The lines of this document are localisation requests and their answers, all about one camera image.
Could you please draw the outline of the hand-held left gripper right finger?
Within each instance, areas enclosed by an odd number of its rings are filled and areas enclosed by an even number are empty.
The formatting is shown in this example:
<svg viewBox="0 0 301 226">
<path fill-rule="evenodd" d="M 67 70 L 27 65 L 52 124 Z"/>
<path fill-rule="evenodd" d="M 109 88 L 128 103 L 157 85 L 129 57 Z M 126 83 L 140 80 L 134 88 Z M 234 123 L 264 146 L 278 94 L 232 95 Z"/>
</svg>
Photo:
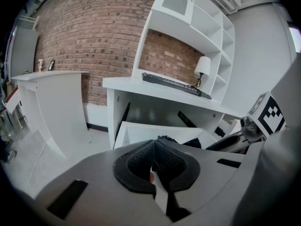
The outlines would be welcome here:
<svg viewBox="0 0 301 226">
<path fill-rule="evenodd" d="M 200 166 L 200 173 L 187 190 L 169 194 L 156 172 L 152 172 L 152 184 L 156 187 L 155 202 L 173 222 L 192 215 L 229 182 L 244 159 L 243 154 L 225 153 L 194 148 L 162 140 L 174 149 L 194 157 Z"/>
</svg>

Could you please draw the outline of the black keyboard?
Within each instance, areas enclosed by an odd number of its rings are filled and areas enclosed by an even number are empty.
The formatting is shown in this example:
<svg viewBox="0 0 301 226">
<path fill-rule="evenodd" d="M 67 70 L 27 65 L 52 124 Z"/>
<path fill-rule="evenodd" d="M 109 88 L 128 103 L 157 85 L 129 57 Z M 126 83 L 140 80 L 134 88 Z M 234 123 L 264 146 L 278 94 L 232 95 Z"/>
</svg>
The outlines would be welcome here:
<svg viewBox="0 0 301 226">
<path fill-rule="evenodd" d="M 156 76 L 154 74 L 149 74 L 149 73 L 142 73 L 142 80 L 146 81 L 146 82 L 150 82 L 150 83 L 154 83 L 154 84 L 158 84 L 158 85 L 162 85 L 162 86 L 166 86 L 169 88 L 174 88 L 177 90 L 181 90 L 183 92 L 192 94 L 192 95 L 196 95 L 198 97 L 204 97 L 206 99 L 211 100 L 211 96 L 202 92 L 201 90 L 197 89 L 194 86 L 191 85 L 185 85 L 179 82 L 175 82 L 173 80 L 170 79 L 166 79 L 160 76 Z"/>
</svg>

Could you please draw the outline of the white desk with hutch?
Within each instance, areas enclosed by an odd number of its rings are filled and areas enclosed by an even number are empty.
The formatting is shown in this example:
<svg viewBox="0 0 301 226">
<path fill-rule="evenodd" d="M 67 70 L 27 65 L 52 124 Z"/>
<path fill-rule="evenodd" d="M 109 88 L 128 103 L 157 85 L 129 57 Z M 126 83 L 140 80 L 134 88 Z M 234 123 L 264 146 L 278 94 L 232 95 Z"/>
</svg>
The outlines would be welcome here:
<svg viewBox="0 0 301 226">
<path fill-rule="evenodd" d="M 203 76 L 200 90 L 211 100 L 181 90 L 146 82 L 142 73 L 154 74 L 185 85 L 192 82 L 173 78 L 158 69 L 142 68 L 146 59 L 145 40 L 151 32 L 168 35 L 211 59 L 210 75 Z M 113 148 L 122 122 L 147 125 L 184 127 L 182 112 L 197 128 L 213 135 L 221 120 L 240 117 L 223 103 L 230 83 L 235 51 L 235 27 L 221 9 L 210 0 L 155 0 L 145 22 L 130 77 L 109 77 L 103 80 L 107 88 L 108 132 Z M 194 74 L 193 64 L 188 74 Z"/>
</svg>

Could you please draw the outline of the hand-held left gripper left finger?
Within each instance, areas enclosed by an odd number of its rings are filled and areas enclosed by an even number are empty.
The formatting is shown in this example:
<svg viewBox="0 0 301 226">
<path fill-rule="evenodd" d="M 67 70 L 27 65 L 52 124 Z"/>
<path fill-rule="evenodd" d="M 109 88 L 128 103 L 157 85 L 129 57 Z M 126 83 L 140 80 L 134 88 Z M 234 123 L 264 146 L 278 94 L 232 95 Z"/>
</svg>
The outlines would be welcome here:
<svg viewBox="0 0 301 226">
<path fill-rule="evenodd" d="M 151 194 L 127 190 L 114 176 L 113 164 L 136 149 L 134 143 L 89 156 L 50 181 L 36 201 L 47 208 L 59 194 L 79 179 L 88 183 L 64 223 L 69 226 L 170 226 L 172 221 Z"/>
</svg>

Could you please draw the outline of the black cloth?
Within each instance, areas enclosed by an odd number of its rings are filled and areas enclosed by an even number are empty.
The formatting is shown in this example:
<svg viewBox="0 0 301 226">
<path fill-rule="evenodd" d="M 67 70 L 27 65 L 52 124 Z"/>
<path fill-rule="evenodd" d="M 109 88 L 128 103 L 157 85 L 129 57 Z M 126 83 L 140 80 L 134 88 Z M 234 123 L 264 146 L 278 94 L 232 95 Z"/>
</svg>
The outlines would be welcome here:
<svg viewBox="0 0 301 226">
<path fill-rule="evenodd" d="M 169 136 L 158 136 L 157 139 L 159 139 L 159 140 L 167 140 L 167 141 L 170 141 L 170 142 L 178 143 L 176 140 L 174 140 L 173 138 L 171 138 Z M 202 145 L 201 145 L 201 143 L 200 143 L 200 141 L 199 141 L 198 138 L 195 138 L 195 139 L 192 139 L 190 141 L 187 141 L 187 142 L 183 143 L 183 145 L 194 147 L 194 148 L 199 148 L 199 149 L 202 148 Z"/>
</svg>

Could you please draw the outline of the plain white table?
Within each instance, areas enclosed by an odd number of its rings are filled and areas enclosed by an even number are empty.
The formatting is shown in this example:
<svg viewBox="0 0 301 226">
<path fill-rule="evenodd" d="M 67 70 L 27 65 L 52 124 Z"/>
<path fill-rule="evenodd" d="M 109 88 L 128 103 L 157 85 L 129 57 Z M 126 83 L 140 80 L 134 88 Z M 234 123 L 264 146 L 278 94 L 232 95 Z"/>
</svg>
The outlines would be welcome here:
<svg viewBox="0 0 301 226">
<path fill-rule="evenodd" d="M 81 76 L 84 71 L 54 70 L 15 76 L 22 113 L 32 132 L 68 159 L 89 142 L 84 115 Z"/>
</svg>

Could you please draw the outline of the white shade table lamp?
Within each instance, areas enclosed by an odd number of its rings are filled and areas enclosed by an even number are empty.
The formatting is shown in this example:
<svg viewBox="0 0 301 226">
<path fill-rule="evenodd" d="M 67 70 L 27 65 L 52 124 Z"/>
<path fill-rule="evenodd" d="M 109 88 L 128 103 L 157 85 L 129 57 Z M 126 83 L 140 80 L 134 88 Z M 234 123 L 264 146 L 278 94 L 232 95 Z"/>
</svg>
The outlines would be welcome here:
<svg viewBox="0 0 301 226">
<path fill-rule="evenodd" d="M 200 84 L 202 82 L 201 79 L 204 75 L 205 76 L 210 75 L 210 67 L 211 67 L 211 59 L 206 56 L 201 56 L 194 70 L 194 74 L 198 76 L 198 81 L 197 84 L 195 85 L 195 88 L 199 89 Z"/>
</svg>

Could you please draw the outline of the grey panel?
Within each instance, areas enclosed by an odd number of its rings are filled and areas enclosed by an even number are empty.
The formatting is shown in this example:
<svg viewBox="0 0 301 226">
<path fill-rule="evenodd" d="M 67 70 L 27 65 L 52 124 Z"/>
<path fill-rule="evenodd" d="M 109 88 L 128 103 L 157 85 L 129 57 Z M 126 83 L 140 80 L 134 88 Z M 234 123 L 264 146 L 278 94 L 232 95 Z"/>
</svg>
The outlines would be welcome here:
<svg viewBox="0 0 301 226">
<path fill-rule="evenodd" d="M 35 30 L 18 27 L 12 47 L 11 78 L 25 72 L 33 72 L 38 36 Z"/>
</svg>

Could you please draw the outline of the white chair with brown seat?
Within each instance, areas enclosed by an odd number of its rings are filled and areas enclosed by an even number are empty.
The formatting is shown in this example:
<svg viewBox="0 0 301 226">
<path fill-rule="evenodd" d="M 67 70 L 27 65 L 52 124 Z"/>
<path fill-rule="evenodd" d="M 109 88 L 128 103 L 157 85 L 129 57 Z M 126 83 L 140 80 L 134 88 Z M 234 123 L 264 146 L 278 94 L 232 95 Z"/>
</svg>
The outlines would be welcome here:
<svg viewBox="0 0 301 226">
<path fill-rule="evenodd" d="M 20 102 L 20 93 L 18 86 L 16 86 L 12 92 L 9 94 L 9 96 L 2 100 L 5 108 L 11 113 L 12 115 L 15 114 L 15 109 L 17 108 L 19 102 Z"/>
</svg>

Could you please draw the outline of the white metal rack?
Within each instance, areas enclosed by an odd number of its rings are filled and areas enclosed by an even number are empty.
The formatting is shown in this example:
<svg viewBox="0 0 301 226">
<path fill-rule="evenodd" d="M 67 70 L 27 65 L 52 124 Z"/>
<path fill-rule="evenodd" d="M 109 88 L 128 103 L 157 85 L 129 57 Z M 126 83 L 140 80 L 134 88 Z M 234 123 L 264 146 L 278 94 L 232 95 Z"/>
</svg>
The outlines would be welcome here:
<svg viewBox="0 0 301 226">
<path fill-rule="evenodd" d="M 20 15 L 18 17 L 18 25 L 20 27 L 26 28 L 26 29 L 31 29 L 31 30 L 36 30 L 36 26 L 39 21 L 39 16 L 37 17 L 30 17 L 30 16 L 23 16 Z"/>
</svg>

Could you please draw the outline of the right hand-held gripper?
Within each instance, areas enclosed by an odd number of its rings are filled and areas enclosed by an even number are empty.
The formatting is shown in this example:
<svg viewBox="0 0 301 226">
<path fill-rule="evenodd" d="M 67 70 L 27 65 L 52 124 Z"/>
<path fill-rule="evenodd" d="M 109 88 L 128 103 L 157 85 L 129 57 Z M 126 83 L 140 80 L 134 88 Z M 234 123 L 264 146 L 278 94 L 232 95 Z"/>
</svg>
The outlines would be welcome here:
<svg viewBox="0 0 301 226">
<path fill-rule="evenodd" d="M 259 95 L 246 116 L 240 119 L 240 124 L 241 131 L 217 141 L 206 150 L 236 153 L 286 127 L 283 114 L 269 91 Z"/>
</svg>

